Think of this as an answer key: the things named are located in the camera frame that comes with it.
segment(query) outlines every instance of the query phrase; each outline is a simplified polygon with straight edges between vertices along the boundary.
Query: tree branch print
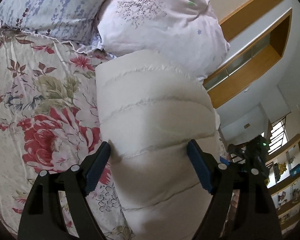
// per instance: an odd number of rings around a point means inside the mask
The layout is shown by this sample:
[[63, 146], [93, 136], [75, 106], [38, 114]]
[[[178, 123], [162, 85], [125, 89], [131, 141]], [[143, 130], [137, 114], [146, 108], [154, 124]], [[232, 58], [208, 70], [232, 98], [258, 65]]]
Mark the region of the tree branch print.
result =
[[163, 11], [162, 4], [160, 0], [119, 0], [116, 13], [137, 28], [140, 23], [145, 22], [145, 19], [165, 17], [167, 13]]

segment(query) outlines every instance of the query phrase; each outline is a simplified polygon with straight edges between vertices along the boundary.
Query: metal screw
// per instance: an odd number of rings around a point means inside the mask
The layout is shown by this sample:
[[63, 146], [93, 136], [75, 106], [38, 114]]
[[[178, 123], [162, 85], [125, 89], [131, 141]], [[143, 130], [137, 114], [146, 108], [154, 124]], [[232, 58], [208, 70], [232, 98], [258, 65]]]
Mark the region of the metal screw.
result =
[[220, 170], [226, 170], [226, 169], [227, 169], [227, 165], [225, 165], [224, 163], [219, 163], [219, 164], [218, 164], [218, 168], [219, 168]]
[[71, 166], [71, 171], [78, 171], [80, 169], [79, 165], [73, 165]]
[[258, 171], [257, 169], [255, 169], [255, 168], [253, 168], [253, 169], [251, 169], [251, 173], [252, 173], [253, 175], [258, 175], [258, 174], [259, 174], [259, 171]]
[[46, 170], [40, 171], [39, 175], [41, 177], [46, 176], [48, 174], [48, 172]]

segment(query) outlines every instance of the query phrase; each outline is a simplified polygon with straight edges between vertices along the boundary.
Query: blue gripper pad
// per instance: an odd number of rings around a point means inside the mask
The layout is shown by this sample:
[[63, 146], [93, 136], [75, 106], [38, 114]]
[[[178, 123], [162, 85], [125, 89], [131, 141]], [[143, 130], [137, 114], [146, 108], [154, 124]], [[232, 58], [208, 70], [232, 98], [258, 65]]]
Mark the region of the blue gripper pad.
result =
[[89, 195], [90, 192], [96, 189], [96, 186], [109, 160], [109, 157], [110, 157], [110, 145], [106, 143], [104, 147], [101, 149], [101, 152], [99, 153], [98, 157], [91, 165], [89, 171], [87, 172], [86, 187], [84, 189], [87, 195]]
[[187, 154], [197, 173], [201, 186], [212, 194], [214, 186], [211, 183], [211, 173], [214, 171], [214, 167], [218, 165], [217, 161], [211, 154], [202, 152], [195, 140], [191, 140], [188, 143]]
[[229, 164], [230, 164], [230, 162], [228, 160], [226, 160], [225, 158], [222, 158], [221, 156], [220, 156], [220, 162], [224, 163], [227, 166], [229, 166]]

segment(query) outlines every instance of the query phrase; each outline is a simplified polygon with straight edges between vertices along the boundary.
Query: shelving unit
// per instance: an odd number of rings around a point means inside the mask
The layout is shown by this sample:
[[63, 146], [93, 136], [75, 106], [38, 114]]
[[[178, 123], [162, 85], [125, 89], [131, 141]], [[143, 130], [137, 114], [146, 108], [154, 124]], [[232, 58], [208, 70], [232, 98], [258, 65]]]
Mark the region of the shelving unit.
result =
[[[292, 151], [295, 147], [298, 147], [300, 153], [300, 134], [297, 134], [281, 148], [279, 148], [272, 154], [269, 154], [266, 163], [269, 164], [273, 161], [276, 161], [277, 159], [282, 158], [283, 157], [282, 155], [284, 154], [286, 154], [286, 158], [288, 159], [290, 157], [289, 152]], [[300, 180], [300, 172], [295, 176], [292, 176], [290, 174], [285, 179], [279, 181], [278, 183], [270, 187], [269, 192], [271, 196], [275, 196], [276, 194], [287, 189], [288, 187], [297, 184], [298, 180]], [[281, 230], [285, 230], [286, 228], [291, 227], [292, 225], [296, 224], [296, 222], [300, 220], [300, 195], [297, 198], [291, 198], [291, 200], [287, 201], [285, 204], [282, 204], [280, 207], [277, 208], [278, 216], [284, 217], [287, 214], [289, 214], [289, 212], [291, 211], [295, 212], [296, 211], [295, 208], [298, 208], [297, 207], [298, 205], [299, 205], [298, 213], [293, 215], [292, 217], [285, 219], [284, 222], [281, 224]]]

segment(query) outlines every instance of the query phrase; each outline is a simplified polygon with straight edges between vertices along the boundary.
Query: figurine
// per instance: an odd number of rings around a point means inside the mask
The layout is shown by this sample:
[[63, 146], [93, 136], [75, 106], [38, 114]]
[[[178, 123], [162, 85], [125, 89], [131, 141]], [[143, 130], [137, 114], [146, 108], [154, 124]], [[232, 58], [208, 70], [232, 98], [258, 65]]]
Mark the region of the figurine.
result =
[[292, 199], [296, 199], [300, 196], [300, 189], [298, 188], [295, 188], [293, 191], [292, 191]]
[[266, 178], [266, 179], [265, 179], [265, 184], [266, 184], [266, 186], [268, 186], [269, 183], [270, 183], [270, 179], [269, 179], [269, 178]]
[[281, 206], [284, 205], [284, 204], [286, 204], [287, 202], [288, 202], [288, 200], [285, 199], [283, 202], [279, 203], [278, 204], [278, 210], [280, 210]]
[[288, 163], [291, 164], [294, 161], [295, 158], [296, 158], [295, 156], [292, 156], [291, 158], [289, 158]]
[[282, 218], [279, 218], [280, 224], [284, 224], [288, 220], [289, 217], [290, 217], [290, 214], [286, 214]]
[[286, 163], [284, 163], [284, 164], [278, 163], [278, 167], [279, 167], [280, 175], [282, 175], [287, 170], [287, 164]]
[[285, 197], [286, 197], [286, 194], [287, 193], [285, 191], [283, 191], [281, 196], [278, 195], [278, 202], [283, 201], [285, 199]]

